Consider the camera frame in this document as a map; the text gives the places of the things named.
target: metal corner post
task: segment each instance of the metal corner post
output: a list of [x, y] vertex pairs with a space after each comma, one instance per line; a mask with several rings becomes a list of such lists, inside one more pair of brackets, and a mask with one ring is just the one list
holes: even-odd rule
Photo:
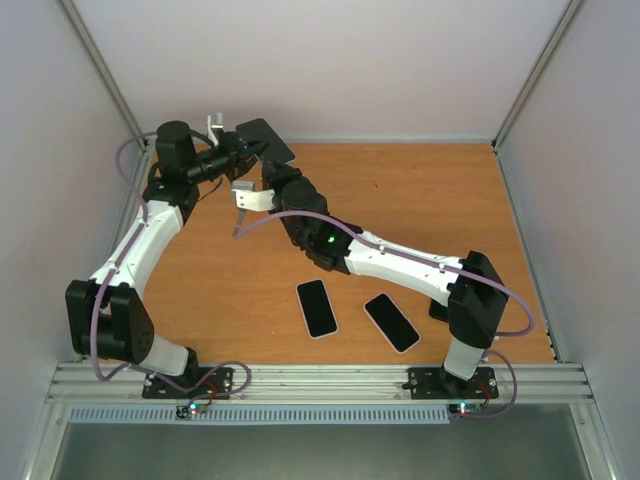
[[82, 16], [80, 15], [80, 12], [78, 11], [75, 3], [73, 2], [73, 0], [58, 0], [58, 4], [69, 20], [69, 23], [76, 33], [78, 40], [87, 52], [87, 55], [89, 56], [91, 63], [96, 69], [100, 80], [102, 80], [105, 88], [107, 89], [107, 92], [116, 104], [118, 111], [129, 127], [129, 130], [131, 130], [131, 133], [133, 135], [140, 135], [142, 133], [140, 125], [138, 125], [138, 122], [131, 112], [129, 105], [127, 105], [127, 102], [124, 99], [124, 96], [122, 95], [118, 84], [113, 78], [113, 75], [111, 74], [107, 63], [102, 57], [102, 54], [100, 53], [98, 46], [94, 42], [91, 33], [87, 29], [87, 26], [85, 25], [84, 20], [82, 19]]
[[549, 35], [549, 38], [547, 39], [547, 42], [545, 43], [544, 47], [542, 48], [542, 51], [540, 52], [540, 54], [538, 55], [538, 58], [533, 64], [533, 67], [531, 68], [531, 71], [529, 72], [529, 75], [527, 76], [527, 79], [525, 80], [524, 85], [522, 85], [522, 88], [518, 92], [518, 95], [516, 96], [516, 99], [513, 102], [513, 105], [511, 106], [509, 113], [507, 113], [507, 116], [502, 122], [502, 125], [498, 129], [498, 133], [496, 134], [496, 138], [493, 141], [493, 145], [499, 147], [502, 144], [502, 142], [504, 142], [504, 139], [509, 133], [509, 130], [511, 130], [511, 127], [513, 126], [516, 119], [518, 118], [518, 115], [524, 108], [527, 100], [529, 99], [529, 96], [531, 95], [536, 85], [538, 84], [538, 81], [540, 80], [540, 78], [542, 78], [544, 71], [549, 65], [549, 62], [551, 61], [551, 59], [553, 58], [553, 54], [557, 51], [560, 43], [565, 38], [571, 25], [573, 25], [573, 22], [577, 18], [578, 14], [580, 13], [580, 10], [584, 5], [585, 1], [586, 0], [568, 0], [567, 1], [567, 4], [565, 5], [564, 10], [562, 11], [562, 14], [560, 15], [560, 18], [558, 19], [555, 26], [551, 30], [551, 33]]

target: aluminum frame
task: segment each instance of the aluminum frame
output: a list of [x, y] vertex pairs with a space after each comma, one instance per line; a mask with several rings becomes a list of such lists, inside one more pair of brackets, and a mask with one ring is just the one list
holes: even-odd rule
[[[491, 365], [505, 403], [512, 392], [511, 375], [504, 365]], [[276, 406], [443, 406], [437, 400], [411, 400], [402, 389], [410, 365], [251, 365], [252, 384], [233, 395], [225, 405]], [[103, 365], [108, 372], [113, 364]], [[514, 365], [518, 379], [517, 404], [562, 403], [571, 406], [576, 429], [593, 478], [618, 479], [613, 452], [606, 438], [593, 399], [591, 387], [580, 364]], [[234, 379], [246, 378], [236, 369]], [[121, 407], [169, 406], [184, 400], [149, 401], [142, 399], [144, 375], [123, 371], [115, 380], [95, 380], [90, 364], [62, 363], [56, 368], [47, 400], [40, 415], [35, 442], [25, 466], [24, 480], [50, 479], [62, 446], [71, 413], [78, 406]]]

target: wooden table surface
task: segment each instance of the wooden table surface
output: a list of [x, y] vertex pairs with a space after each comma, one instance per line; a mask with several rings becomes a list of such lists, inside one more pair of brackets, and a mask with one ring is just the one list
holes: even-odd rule
[[[534, 308], [537, 326], [494, 347], [517, 363], [552, 362], [539, 308], [502, 180], [487, 145], [293, 145], [295, 165], [327, 197], [329, 210], [374, 234], [429, 253], [487, 255], [507, 286]], [[259, 168], [247, 176], [260, 186]], [[210, 189], [203, 184], [201, 192]], [[245, 225], [264, 214], [250, 213]], [[196, 349], [201, 362], [440, 363], [448, 326], [431, 319], [429, 299], [382, 280], [325, 272], [293, 247], [279, 220], [232, 240], [236, 221], [226, 182], [196, 207], [166, 249], [145, 291], [156, 331]], [[321, 278], [339, 331], [312, 340], [295, 287]], [[395, 353], [363, 304], [387, 292], [422, 336]], [[500, 330], [526, 325], [509, 301]]]

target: black phone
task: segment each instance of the black phone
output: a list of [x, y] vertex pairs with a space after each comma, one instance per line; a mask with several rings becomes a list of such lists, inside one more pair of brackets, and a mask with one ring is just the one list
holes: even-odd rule
[[301, 283], [296, 287], [302, 316], [311, 338], [321, 338], [338, 331], [327, 288], [322, 280]]
[[405, 353], [420, 341], [418, 331], [386, 293], [365, 303], [364, 310], [397, 353]]

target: ventilation grille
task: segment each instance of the ventilation grille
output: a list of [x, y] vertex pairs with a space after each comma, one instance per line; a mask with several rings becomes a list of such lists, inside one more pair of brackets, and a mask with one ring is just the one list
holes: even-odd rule
[[444, 405], [214, 405], [181, 420], [174, 405], [75, 406], [73, 423], [197, 423], [206, 425], [399, 425], [449, 423]]

